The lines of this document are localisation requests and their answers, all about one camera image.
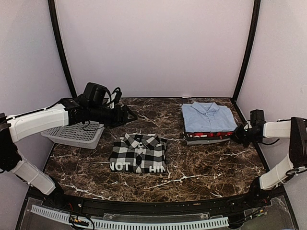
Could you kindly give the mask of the black white plaid shirt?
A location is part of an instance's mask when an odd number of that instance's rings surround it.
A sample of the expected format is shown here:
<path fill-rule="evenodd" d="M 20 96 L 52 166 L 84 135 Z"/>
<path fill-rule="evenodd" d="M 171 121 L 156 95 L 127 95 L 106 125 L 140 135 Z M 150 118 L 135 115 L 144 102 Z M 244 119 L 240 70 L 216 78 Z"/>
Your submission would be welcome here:
<path fill-rule="evenodd" d="M 157 134 L 128 134 L 117 138 L 109 157 L 112 172 L 165 173 L 167 139 Z"/>

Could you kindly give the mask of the red black shirt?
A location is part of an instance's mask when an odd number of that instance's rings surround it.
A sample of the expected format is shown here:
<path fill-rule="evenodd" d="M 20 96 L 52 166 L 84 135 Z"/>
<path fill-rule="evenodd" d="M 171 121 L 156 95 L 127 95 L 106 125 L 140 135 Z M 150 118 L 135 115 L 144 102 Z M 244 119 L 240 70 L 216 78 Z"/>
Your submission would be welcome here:
<path fill-rule="evenodd" d="M 233 132 L 194 132 L 186 133 L 188 138 L 204 138 L 204 139 L 227 139 L 233 135 Z"/>

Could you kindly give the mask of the light blue shirt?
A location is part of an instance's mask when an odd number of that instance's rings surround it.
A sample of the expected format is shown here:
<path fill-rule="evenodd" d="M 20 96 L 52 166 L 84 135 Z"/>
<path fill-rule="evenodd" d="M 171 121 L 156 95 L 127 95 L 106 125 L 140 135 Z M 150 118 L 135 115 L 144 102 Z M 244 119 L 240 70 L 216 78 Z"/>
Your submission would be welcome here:
<path fill-rule="evenodd" d="M 237 128 L 232 111 L 216 103 L 183 104 L 182 115 L 187 133 L 232 132 Z"/>

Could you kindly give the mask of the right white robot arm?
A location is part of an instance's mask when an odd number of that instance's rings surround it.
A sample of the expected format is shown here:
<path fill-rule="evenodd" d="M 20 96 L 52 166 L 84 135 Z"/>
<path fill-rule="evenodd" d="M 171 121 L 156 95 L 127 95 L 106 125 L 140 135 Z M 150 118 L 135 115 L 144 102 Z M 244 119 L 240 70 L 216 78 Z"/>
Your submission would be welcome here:
<path fill-rule="evenodd" d="M 252 192 L 245 196 L 245 204 L 249 208 L 255 208 L 263 201 L 262 192 L 275 189 L 307 171 L 307 120 L 305 118 L 293 116 L 269 122 L 266 121 L 263 110 L 252 110 L 249 120 L 234 130 L 232 140 L 244 147 L 248 147 L 251 143 L 266 147 L 274 147 L 281 142 L 288 144 L 280 162 L 252 182 L 250 187 Z"/>

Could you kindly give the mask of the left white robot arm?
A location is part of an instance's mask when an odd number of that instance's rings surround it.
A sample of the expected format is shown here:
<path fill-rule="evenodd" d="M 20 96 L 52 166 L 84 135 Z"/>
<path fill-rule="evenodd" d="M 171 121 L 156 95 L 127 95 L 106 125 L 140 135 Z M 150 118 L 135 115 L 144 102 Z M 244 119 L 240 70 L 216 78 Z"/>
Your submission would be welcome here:
<path fill-rule="evenodd" d="M 0 115 L 0 171 L 11 172 L 35 187 L 57 209 L 63 209 L 68 199 L 61 187 L 29 162 L 18 150 L 16 143 L 43 131 L 72 126 L 78 123 L 98 122 L 114 128 L 137 120 L 137 115 L 126 105 L 119 105 L 122 96 L 117 87 L 110 92 L 97 83 L 87 83 L 82 94 L 75 98 L 62 98 L 53 105 L 19 115 Z"/>

